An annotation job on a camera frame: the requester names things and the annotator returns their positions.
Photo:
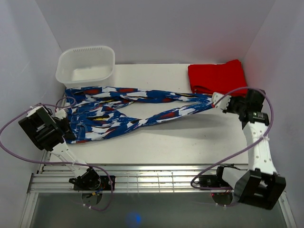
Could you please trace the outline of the blue patterned trousers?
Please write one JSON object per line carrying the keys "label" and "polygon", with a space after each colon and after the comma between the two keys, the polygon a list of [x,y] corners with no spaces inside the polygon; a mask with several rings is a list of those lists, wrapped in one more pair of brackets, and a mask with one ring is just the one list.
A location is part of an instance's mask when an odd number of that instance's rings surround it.
{"label": "blue patterned trousers", "polygon": [[[141,127],[161,124],[187,115],[211,109],[211,96],[206,94],[177,93],[162,90],[141,90],[124,87],[80,87],[65,90],[67,101],[74,105],[68,109],[67,119],[74,138],[66,137],[68,144],[107,140]],[[185,102],[145,119],[129,117],[120,109],[131,104],[161,104]]]}

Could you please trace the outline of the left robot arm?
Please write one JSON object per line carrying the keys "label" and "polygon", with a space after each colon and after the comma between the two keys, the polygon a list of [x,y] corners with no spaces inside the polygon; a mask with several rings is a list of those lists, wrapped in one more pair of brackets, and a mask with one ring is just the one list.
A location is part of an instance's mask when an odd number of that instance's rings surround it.
{"label": "left robot arm", "polygon": [[100,176],[85,161],[78,159],[66,143],[66,140],[74,140],[75,136],[65,108],[56,111],[53,116],[41,105],[30,110],[18,123],[38,149],[50,152],[72,171],[74,177],[69,179],[70,183],[81,190],[100,189]]}

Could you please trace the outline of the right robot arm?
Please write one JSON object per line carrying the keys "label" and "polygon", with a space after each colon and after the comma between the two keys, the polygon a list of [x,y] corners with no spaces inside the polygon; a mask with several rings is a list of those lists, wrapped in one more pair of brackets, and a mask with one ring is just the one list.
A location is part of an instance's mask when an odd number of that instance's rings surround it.
{"label": "right robot arm", "polygon": [[241,171],[232,164],[217,168],[217,187],[232,187],[233,201],[271,210],[286,187],[273,164],[267,130],[269,117],[262,112],[264,96],[249,89],[245,97],[224,96],[214,92],[212,103],[224,113],[237,114],[247,142],[248,170]]}

